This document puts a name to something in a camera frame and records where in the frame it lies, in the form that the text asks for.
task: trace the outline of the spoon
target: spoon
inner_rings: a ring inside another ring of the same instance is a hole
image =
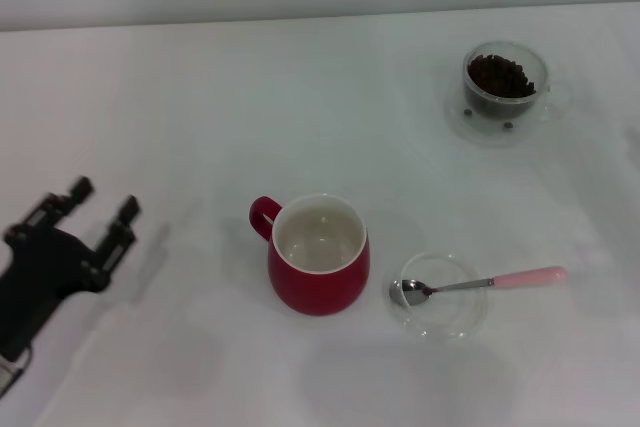
[[[489,279],[472,280],[437,288],[431,288],[419,280],[403,280],[402,285],[399,280],[394,280],[389,286],[389,297],[402,307],[405,306],[405,300],[407,304],[413,307],[426,302],[436,292],[476,289],[478,287],[496,287],[498,289],[534,287],[562,282],[566,278],[567,271],[563,267],[543,267],[541,269],[525,270],[513,274],[498,275]]]

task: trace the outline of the red mug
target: red mug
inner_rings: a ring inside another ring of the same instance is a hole
[[[282,301],[298,312],[328,315],[358,298],[369,277],[369,238],[349,202],[326,194],[281,207],[260,197],[251,226],[269,242],[269,278]]]

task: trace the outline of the white table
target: white table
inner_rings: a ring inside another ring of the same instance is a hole
[[[65,227],[95,238],[126,194],[140,242],[102,297],[64,305],[0,404],[22,427],[622,427],[640,418],[640,4],[0,35],[0,225],[79,174]],[[475,44],[520,41],[575,108],[480,148],[442,107]],[[282,304],[259,195],[363,213],[372,272],[326,318]],[[491,292],[474,336],[420,341],[383,279],[452,251]],[[4,265],[8,253],[3,251]]]

